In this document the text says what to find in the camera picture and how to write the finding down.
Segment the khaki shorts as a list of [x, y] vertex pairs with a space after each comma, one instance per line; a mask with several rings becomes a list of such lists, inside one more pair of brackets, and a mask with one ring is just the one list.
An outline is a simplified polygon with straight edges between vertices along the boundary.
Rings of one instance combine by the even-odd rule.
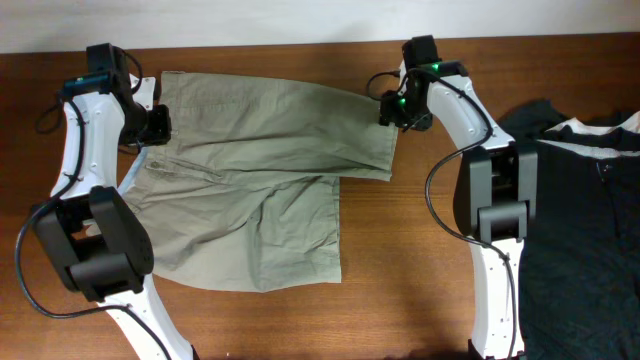
[[141, 152], [124, 199], [154, 274], [269, 292], [342, 279], [340, 181], [387, 181], [397, 141], [371, 99], [283, 79], [165, 72], [170, 141]]

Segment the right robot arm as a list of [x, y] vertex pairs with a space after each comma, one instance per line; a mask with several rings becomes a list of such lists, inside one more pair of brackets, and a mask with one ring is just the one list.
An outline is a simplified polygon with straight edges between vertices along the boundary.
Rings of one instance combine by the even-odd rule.
[[426, 131], [439, 120], [456, 149], [430, 170], [453, 159], [460, 166], [453, 195], [456, 225], [436, 222], [471, 251], [475, 317], [468, 353], [473, 359], [524, 359], [518, 273], [530, 223], [536, 215], [538, 154], [517, 142], [482, 105], [467, 69], [444, 61], [430, 35], [402, 46], [392, 76], [399, 86], [377, 96], [379, 123]]

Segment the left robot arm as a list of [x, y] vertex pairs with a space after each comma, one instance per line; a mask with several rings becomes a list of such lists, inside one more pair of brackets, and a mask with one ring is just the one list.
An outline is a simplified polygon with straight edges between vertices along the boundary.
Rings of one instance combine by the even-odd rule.
[[109, 43], [87, 48], [88, 72], [64, 82], [61, 170], [49, 199], [25, 224], [34, 230], [63, 285], [105, 312], [141, 359], [195, 359], [155, 288], [149, 235], [117, 189], [118, 151], [166, 144], [169, 110], [156, 104], [156, 81], [131, 74], [133, 57]]

